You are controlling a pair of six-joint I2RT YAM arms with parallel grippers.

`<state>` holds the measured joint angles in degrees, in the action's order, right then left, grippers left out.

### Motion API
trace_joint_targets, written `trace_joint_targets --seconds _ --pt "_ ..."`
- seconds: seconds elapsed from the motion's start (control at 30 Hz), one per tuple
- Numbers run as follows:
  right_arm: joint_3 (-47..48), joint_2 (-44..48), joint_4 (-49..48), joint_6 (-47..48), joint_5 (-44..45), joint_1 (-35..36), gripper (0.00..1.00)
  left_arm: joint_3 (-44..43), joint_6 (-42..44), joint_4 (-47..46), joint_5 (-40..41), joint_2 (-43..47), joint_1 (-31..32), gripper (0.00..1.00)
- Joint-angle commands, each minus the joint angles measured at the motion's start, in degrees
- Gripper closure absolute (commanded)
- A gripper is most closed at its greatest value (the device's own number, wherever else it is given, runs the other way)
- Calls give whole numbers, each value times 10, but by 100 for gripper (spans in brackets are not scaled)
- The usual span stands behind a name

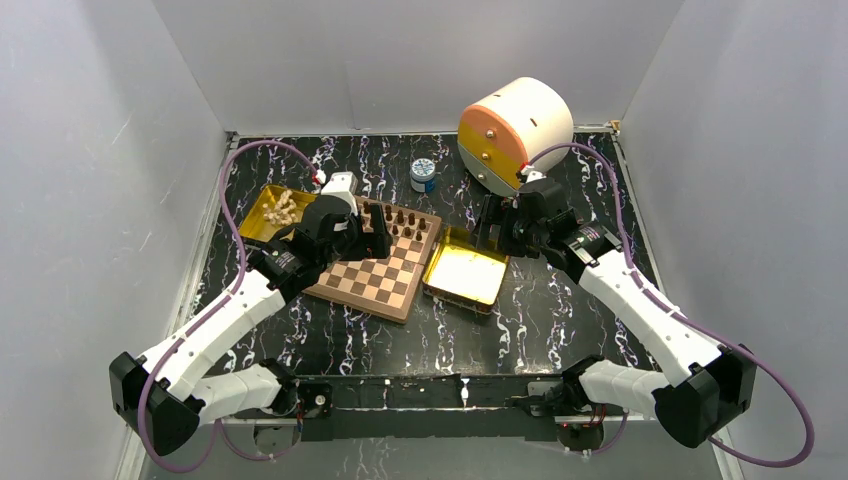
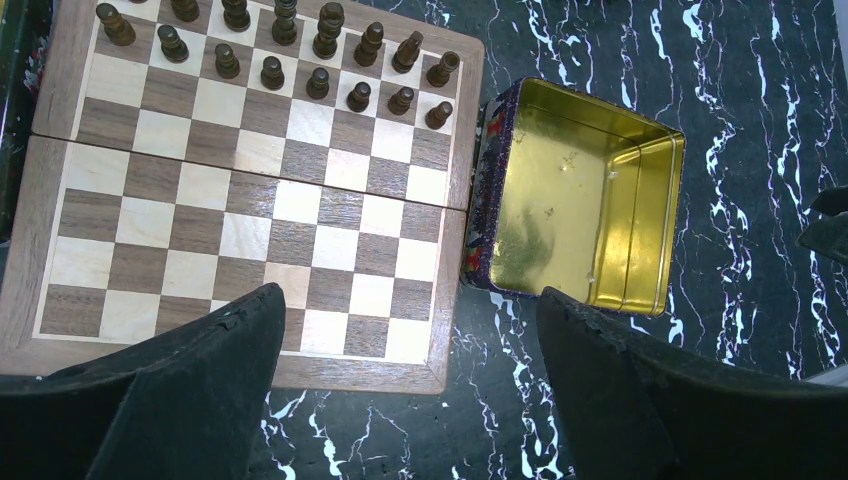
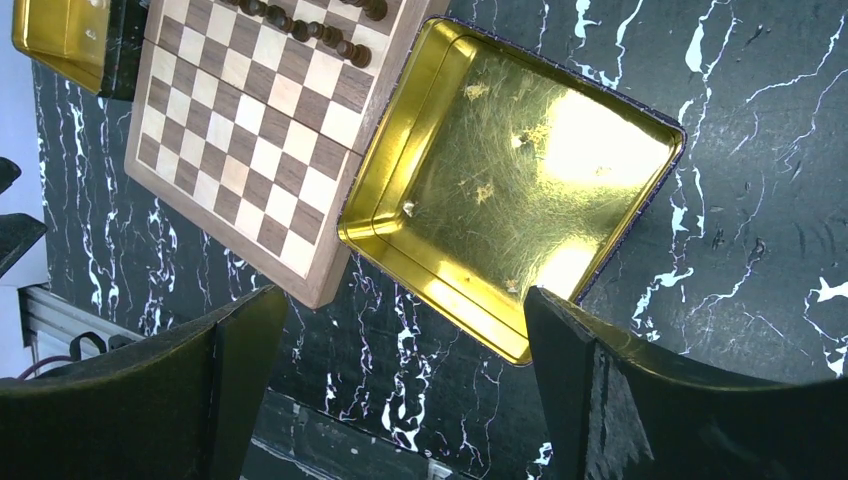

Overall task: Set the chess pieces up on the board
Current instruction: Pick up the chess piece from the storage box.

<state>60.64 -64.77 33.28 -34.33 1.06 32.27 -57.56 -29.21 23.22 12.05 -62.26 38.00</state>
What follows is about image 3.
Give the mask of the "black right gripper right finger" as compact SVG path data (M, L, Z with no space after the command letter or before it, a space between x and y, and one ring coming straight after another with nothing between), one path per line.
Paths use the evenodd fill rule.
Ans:
M843 479L847 382L786 384L671 352L532 287L558 479Z

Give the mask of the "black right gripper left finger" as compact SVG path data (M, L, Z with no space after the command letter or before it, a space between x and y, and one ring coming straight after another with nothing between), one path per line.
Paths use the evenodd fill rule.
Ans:
M119 349L1 382L5 479L236 479L287 315L276 286Z

